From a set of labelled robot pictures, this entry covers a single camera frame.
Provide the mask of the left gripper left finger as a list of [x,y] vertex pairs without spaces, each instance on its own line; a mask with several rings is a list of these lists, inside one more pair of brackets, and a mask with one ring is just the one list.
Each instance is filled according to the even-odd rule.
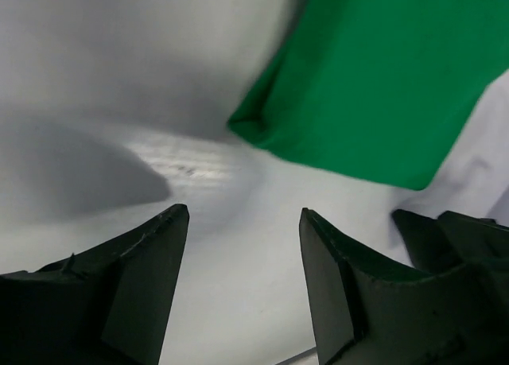
[[3,274],[2,363],[158,363],[188,222],[176,204],[80,254]]

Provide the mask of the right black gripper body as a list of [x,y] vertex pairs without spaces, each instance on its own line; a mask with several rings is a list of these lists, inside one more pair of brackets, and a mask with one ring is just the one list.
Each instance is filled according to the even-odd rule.
[[447,211],[433,219],[398,209],[391,217],[415,268],[439,274],[465,262],[508,259],[508,228]]

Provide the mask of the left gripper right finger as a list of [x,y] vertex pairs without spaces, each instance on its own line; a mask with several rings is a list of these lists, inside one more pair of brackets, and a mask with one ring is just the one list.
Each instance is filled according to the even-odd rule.
[[507,363],[508,259],[431,274],[310,209],[301,213],[299,235],[320,363]]

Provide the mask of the green t-shirt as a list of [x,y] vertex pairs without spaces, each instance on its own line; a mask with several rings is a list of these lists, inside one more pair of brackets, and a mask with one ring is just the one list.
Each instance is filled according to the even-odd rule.
[[421,190],[508,67],[508,0],[306,0],[228,120],[283,160]]

